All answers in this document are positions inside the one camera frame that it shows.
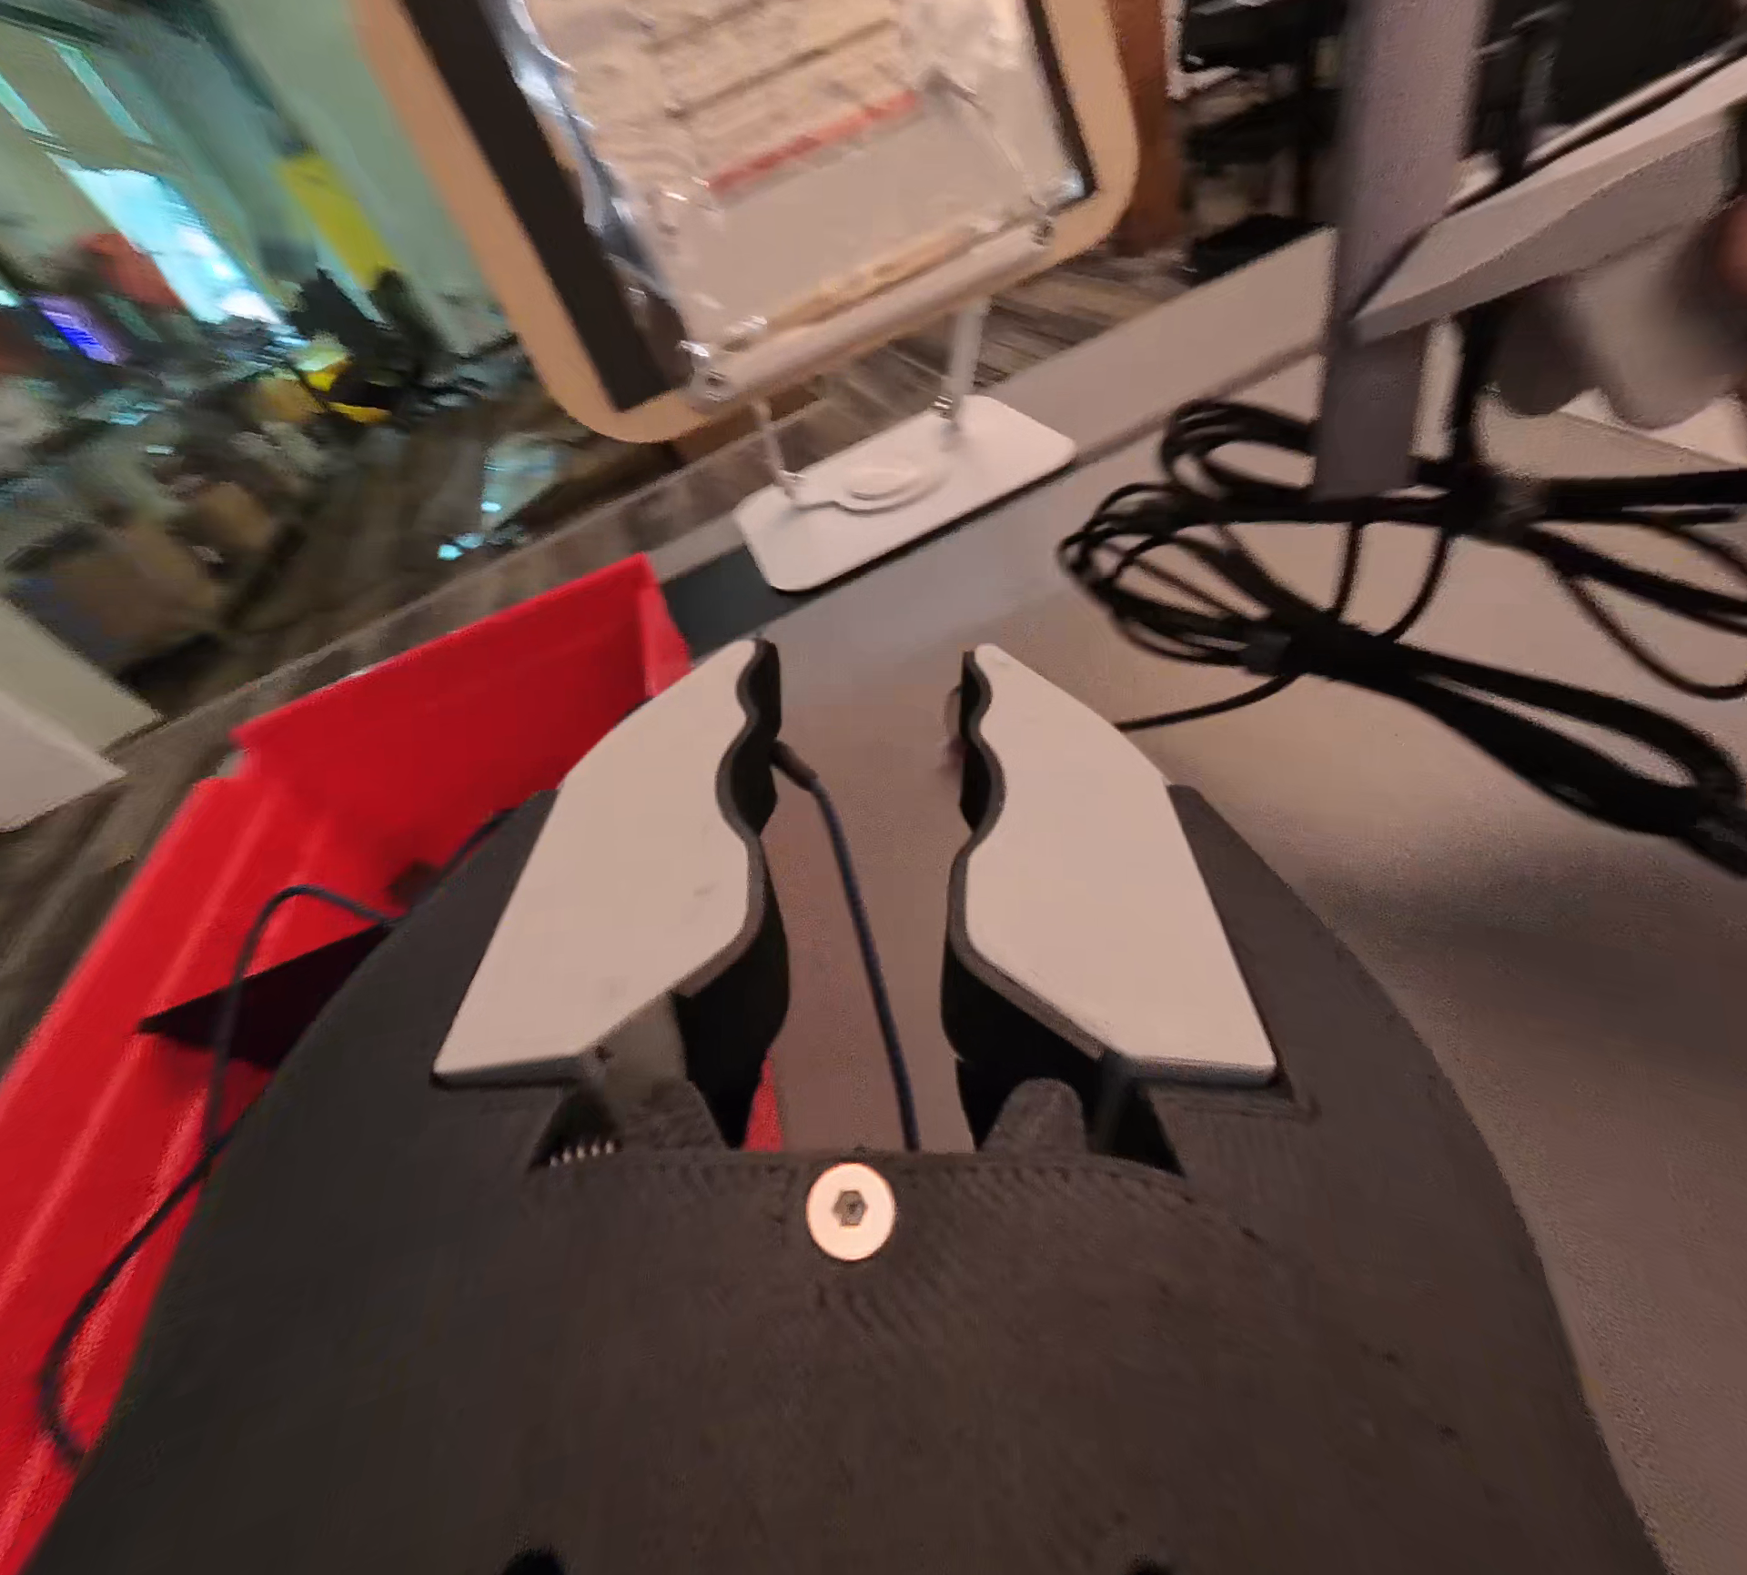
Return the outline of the red plastic bin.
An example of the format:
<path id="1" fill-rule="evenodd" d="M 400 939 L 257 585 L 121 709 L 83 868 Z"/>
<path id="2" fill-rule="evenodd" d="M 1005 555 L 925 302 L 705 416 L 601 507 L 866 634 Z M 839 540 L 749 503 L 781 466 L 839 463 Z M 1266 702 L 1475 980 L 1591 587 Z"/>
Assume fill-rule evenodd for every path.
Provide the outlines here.
<path id="1" fill-rule="evenodd" d="M 403 909 L 495 816 L 555 788 L 689 669 L 645 560 L 559 585 L 242 728 L 238 774 L 197 783 L 2 1070 L 2 1569 L 73 1478 L 36 1378 L 110 1247 L 193 1166 L 205 1041 L 146 1021 L 217 994 L 285 885 Z"/>

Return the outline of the white magnifier lamp base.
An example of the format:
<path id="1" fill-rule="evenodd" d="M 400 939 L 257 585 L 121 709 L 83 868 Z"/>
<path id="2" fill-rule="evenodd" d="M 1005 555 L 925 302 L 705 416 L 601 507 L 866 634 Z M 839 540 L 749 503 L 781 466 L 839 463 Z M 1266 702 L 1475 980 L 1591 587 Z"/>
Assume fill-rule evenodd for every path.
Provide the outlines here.
<path id="1" fill-rule="evenodd" d="M 785 463 L 771 404 L 756 402 L 771 482 L 737 503 L 735 526 L 774 591 L 816 594 L 1072 466 L 1070 435 L 972 389 L 989 314 L 989 297 L 954 314 L 925 413 L 807 471 Z"/>

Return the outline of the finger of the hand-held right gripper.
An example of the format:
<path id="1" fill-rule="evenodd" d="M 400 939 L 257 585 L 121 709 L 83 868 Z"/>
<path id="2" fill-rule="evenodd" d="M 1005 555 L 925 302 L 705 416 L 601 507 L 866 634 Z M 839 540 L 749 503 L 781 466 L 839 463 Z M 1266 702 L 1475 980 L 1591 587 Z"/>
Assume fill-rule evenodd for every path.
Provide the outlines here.
<path id="1" fill-rule="evenodd" d="M 1335 132 L 1335 259 L 1316 421 L 1316 498 L 1407 485 L 1428 326 L 1359 314 L 1446 215 L 1463 167 L 1492 0 L 1354 0 Z"/>
<path id="2" fill-rule="evenodd" d="M 1348 316 L 1348 333 L 1402 338 L 1701 228 L 1735 187 L 1742 108 L 1737 52 L 1622 104 L 1606 128 L 1573 128 L 1536 154 L 1526 178 L 1435 222 Z"/>

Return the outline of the wood-framed instruction board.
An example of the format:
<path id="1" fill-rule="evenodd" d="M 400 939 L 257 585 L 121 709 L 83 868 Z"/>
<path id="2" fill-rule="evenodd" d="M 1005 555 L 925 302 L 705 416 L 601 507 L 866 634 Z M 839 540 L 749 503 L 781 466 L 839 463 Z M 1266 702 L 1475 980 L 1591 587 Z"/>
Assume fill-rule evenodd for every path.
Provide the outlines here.
<path id="1" fill-rule="evenodd" d="M 549 397 L 661 444 L 1097 246 L 1106 0 L 348 0 Z"/>

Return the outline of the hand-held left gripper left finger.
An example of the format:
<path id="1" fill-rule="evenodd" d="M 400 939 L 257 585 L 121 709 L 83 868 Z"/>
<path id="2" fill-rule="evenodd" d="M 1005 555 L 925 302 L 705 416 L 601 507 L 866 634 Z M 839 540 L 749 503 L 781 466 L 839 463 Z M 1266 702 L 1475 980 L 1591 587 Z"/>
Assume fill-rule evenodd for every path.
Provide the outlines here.
<path id="1" fill-rule="evenodd" d="M 785 985 L 743 990 L 781 930 L 781 654 L 743 640 L 624 716 L 561 779 L 432 1074 L 449 1086 L 758 1078 Z"/>

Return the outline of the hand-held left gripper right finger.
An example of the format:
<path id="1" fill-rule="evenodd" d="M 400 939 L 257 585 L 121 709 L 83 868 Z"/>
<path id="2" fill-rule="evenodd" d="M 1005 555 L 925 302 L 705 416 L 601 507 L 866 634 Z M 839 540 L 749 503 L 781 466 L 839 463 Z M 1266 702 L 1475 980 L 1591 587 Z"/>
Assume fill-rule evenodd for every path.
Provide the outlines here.
<path id="1" fill-rule="evenodd" d="M 991 994 L 1090 1068 L 1263 1086 L 1278 1049 L 1168 774 L 1015 654 L 960 679 L 967 822 L 950 872 L 950 1035 Z"/>

